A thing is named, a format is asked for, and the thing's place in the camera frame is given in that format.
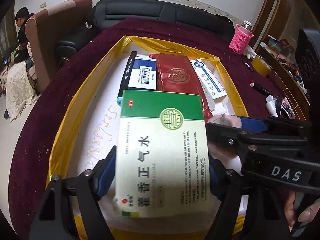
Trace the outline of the person's right hand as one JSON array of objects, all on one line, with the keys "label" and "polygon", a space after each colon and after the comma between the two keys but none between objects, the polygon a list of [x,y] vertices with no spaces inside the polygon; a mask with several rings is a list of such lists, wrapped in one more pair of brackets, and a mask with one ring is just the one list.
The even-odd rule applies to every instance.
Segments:
[{"label": "person's right hand", "polygon": [[294,202],[296,200],[295,191],[289,190],[288,197],[284,205],[284,213],[287,219],[289,230],[291,231],[296,221],[307,223],[313,221],[319,211],[319,199],[316,200],[312,205],[308,206],[299,216],[296,218],[294,211]]}]

